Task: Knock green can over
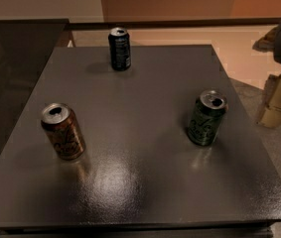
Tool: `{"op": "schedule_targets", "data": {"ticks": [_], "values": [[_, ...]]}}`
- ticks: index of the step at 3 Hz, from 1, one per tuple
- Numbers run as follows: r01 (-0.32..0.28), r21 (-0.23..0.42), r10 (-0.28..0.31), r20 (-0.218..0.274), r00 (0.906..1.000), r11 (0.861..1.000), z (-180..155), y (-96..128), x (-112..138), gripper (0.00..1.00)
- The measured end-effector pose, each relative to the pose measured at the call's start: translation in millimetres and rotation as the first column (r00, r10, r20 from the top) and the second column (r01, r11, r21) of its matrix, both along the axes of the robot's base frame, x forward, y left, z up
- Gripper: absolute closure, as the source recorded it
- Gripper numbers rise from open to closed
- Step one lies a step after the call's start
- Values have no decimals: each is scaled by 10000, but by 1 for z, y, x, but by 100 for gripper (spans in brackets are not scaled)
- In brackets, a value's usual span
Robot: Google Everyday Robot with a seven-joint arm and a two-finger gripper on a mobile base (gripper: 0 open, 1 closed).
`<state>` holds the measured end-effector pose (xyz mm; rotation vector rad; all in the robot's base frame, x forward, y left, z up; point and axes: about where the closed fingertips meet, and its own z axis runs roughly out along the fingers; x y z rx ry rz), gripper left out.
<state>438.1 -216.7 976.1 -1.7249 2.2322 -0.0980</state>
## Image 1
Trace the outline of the beige taped gripper finger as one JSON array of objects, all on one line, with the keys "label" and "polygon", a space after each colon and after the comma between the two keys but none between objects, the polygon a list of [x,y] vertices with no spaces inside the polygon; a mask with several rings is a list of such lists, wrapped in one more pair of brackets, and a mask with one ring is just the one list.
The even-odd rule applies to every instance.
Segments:
[{"label": "beige taped gripper finger", "polygon": [[270,74],[265,82],[256,123],[267,128],[281,125],[281,74]]}]

